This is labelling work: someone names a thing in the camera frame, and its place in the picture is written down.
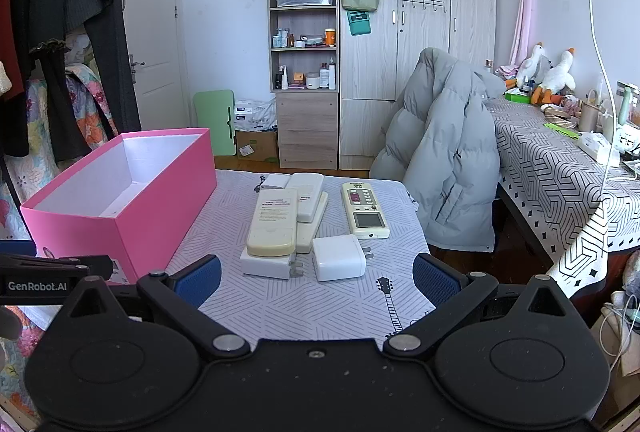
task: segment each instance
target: green tray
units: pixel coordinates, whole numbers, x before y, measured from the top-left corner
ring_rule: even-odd
[[[198,117],[198,127],[206,127],[211,135],[211,150],[214,156],[236,154],[236,130],[234,111],[236,101],[231,89],[203,91],[193,96]]]

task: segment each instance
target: desk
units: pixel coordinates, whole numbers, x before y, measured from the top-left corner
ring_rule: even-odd
[[[207,253],[222,262],[222,282],[200,307],[203,313],[246,338],[255,347],[259,338],[338,340],[375,338],[382,346],[398,321],[407,327],[434,306],[418,291],[413,264],[428,252],[422,228],[406,189],[396,181],[367,180],[378,197],[391,236],[360,241],[373,258],[359,279],[319,283],[312,254],[298,254],[303,277],[281,281],[242,275],[239,257],[244,249],[257,201],[257,186],[265,175],[219,170],[218,187],[202,209],[167,268],[170,274]],[[340,188],[348,178],[325,177],[329,194],[318,237],[349,233]],[[385,277],[393,283],[385,296],[376,285]]]
[[[540,109],[496,99],[499,182],[553,260],[550,270],[570,297],[607,276],[607,253],[640,245],[640,181],[604,167],[568,138],[544,127]]]

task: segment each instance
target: white cable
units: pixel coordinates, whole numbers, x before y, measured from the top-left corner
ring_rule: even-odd
[[[613,369],[616,368],[616,364],[618,363],[619,359],[622,357],[622,355],[626,351],[626,348],[628,348],[628,346],[631,345],[631,333],[634,332],[634,325],[636,325],[636,318],[638,318],[638,312],[640,311],[640,307],[637,307],[636,312],[634,313],[633,322],[629,325],[629,332],[626,334],[626,338],[624,338],[624,334],[625,334],[624,328],[626,325],[626,319],[625,319],[626,310],[629,308],[629,304],[632,300],[636,301],[636,305],[638,304],[638,299],[636,298],[636,295],[631,295],[626,300],[625,307],[622,310],[622,315],[620,315],[616,307],[612,306],[611,304],[605,304],[605,306],[607,306],[610,309],[610,313],[607,314],[606,317],[604,317],[602,324],[600,324],[599,338],[600,338],[600,347],[602,348],[602,351],[604,351],[605,354],[608,354],[609,356],[613,356],[615,358],[613,360],[613,363],[609,367],[609,372],[613,372]],[[609,319],[611,315],[616,315],[622,318],[622,320],[620,321],[620,347],[618,348],[618,354],[613,354],[612,352],[607,351],[607,348],[602,343],[602,329],[604,327],[604,324],[607,323],[607,319]]]
[[[591,20],[591,38],[593,38],[593,47],[596,50],[596,55],[598,56],[598,62],[600,63],[600,68],[602,69],[602,75],[604,76],[604,82],[607,84],[607,91],[609,92],[609,101],[611,102],[611,110],[613,111],[613,121],[614,124],[617,123],[618,114],[616,113],[616,99],[613,95],[613,90],[611,89],[611,84],[609,83],[609,75],[607,75],[607,70],[604,67],[604,62],[602,61],[602,56],[600,55],[600,49],[598,48],[598,41],[596,40],[596,29],[593,21],[593,0],[589,0],[589,17]],[[611,158],[613,157],[613,144],[609,149],[609,157],[607,158],[607,165],[604,168],[604,178],[602,180],[602,187],[600,188],[600,201],[604,202],[604,189],[607,185],[607,176],[609,175],[609,168],[611,165]]]

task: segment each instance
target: guitar print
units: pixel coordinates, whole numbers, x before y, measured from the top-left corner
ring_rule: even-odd
[[[386,308],[389,311],[391,323],[394,326],[394,332],[386,336],[386,338],[389,338],[402,332],[402,324],[400,323],[396,306],[394,306],[394,300],[391,298],[391,290],[394,288],[394,283],[386,277],[380,277],[376,283],[378,284],[378,289],[385,294]]]

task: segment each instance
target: drawer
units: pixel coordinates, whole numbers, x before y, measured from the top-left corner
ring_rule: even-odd
[[[338,168],[338,93],[278,92],[280,167]]]

